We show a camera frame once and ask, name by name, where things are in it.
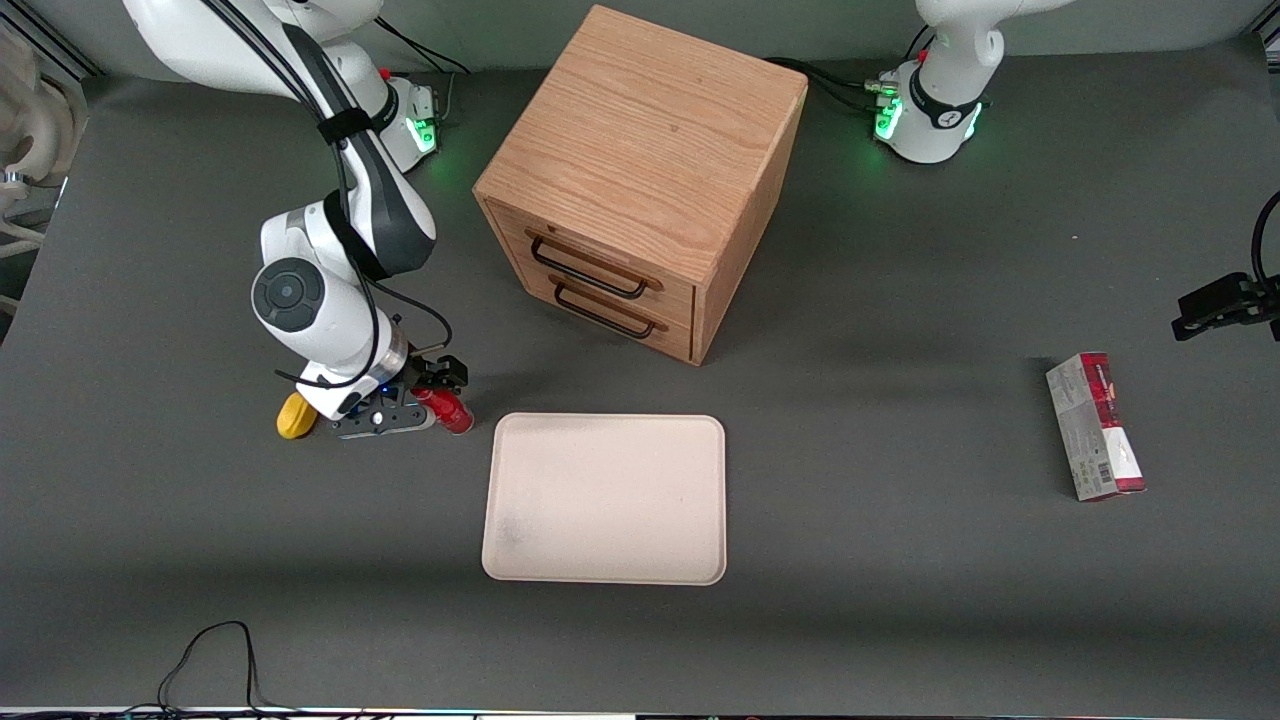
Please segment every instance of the gray table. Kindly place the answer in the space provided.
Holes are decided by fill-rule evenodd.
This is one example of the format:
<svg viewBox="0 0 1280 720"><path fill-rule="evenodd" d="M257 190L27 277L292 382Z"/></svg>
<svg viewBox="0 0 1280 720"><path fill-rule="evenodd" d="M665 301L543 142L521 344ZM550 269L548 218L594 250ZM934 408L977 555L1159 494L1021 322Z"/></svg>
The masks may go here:
<svg viewBox="0 0 1280 720"><path fill-rule="evenodd" d="M259 223L333 184L303 113L92 87L0 350L0 705L145 701L196 629L241 618L268 694L310 706L1280 714L1280 347L1169 329L1247 268L1277 184L1256 41L1011 59L934 168L814 94L701 369L516 282L470 187L539 79L458 82L412 176L442 242L393 281L453 319L480 424L348 443L275 437L270 370L300 361L248 302ZM1042 372L1083 350L1112 354L1144 496L1071 496ZM723 420L724 579L488 579L515 410ZM237 702L238 643L211 638L175 701Z"/></svg>

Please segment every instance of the plastic tray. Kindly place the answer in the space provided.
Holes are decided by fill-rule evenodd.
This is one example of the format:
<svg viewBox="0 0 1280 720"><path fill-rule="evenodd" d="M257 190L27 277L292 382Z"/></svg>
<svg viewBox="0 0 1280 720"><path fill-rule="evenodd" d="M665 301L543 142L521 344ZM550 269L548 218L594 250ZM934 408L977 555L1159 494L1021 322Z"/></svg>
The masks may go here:
<svg viewBox="0 0 1280 720"><path fill-rule="evenodd" d="M481 553L492 578L710 585L726 544L714 418L515 413L498 423Z"/></svg>

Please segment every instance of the wooden cube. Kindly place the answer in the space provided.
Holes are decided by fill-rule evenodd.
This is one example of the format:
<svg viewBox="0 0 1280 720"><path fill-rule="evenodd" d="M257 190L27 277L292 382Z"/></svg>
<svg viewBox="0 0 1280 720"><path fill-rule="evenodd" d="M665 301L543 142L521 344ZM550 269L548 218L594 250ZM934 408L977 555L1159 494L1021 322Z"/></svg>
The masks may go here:
<svg viewBox="0 0 1280 720"><path fill-rule="evenodd" d="M531 295L699 365L777 205L806 87L596 5L475 195Z"/></svg>

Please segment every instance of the red cylinder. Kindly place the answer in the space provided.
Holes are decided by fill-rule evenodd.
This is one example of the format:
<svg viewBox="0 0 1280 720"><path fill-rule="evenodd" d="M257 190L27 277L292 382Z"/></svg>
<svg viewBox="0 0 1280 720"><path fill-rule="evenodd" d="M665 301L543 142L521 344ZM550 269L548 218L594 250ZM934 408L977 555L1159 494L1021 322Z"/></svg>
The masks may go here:
<svg viewBox="0 0 1280 720"><path fill-rule="evenodd" d="M415 388L412 392L420 404L435 413L435 419L451 433L461 436L475 424L471 411L452 392L426 388Z"/></svg>

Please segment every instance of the drawer handle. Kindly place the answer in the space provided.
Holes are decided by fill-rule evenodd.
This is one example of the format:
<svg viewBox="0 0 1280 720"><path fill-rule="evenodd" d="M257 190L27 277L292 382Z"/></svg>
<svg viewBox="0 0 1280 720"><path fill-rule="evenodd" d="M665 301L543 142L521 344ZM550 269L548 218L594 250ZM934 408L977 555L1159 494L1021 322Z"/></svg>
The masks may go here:
<svg viewBox="0 0 1280 720"><path fill-rule="evenodd" d="M630 337L631 340L644 340L644 338L652 336L653 334L653 328L657 327L657 323L654 323L653 320L650 320L649 323L645 324L645 328L643 331L639 331L639 332L634 331L634 329L631 329L631 328L628 328L626 325L614 323L613 320L605 318L604 315L593 313L593 311L588 310L586 307L582 307L581 305L573 305L572 302L570 302L568 300L564 300L564 297L562 297L563 293L564 293L564 283L556 283L556 304L557 305L559 305L561 307L568 310L570 313L573 313L576 315L581 315L581 316L586 318L588 320L593 320L595 323L599 323L599 324L609 328L611 331L620 332L620 333Z"/></svg>
<svg viewBox="0 0 1280 720"><path fill-rule="evenodd" d="M612 284L609 284L609 283L607 283L604 281L595 279L591 275L589 275L589 274L586 274L586 273L584 273L581 270L575 270L573 268L570 268L568 265L566 265L563 263L558 263L558 261L552 260L550 258L548 258L545 255L539 254L538 251L541 247L543 247L543 238L540 238L540 237L534 238L534 249L532 249L532 251L534 251L534 260L538 260L543 265L547 265L548 268L550 268L553 270L559 270L559 272L564 273L566 275L568 275L568 277L571 277L571 278L573 278L576 281L581 281L581 282L584 282L584 283L586 283L586 284L589 284L589 286L591 286L594 288L603 290L604 292L608 292L609 295L617 295L618 297L621 297L623 300L635 300L635 299L640 297L640 295L645 291L646 287L649 287L648 281L640 281L640 284L637 284L635 290L630 290L630 291L622 290L621 287L616 287L616 286L612 286Z"/></svg>

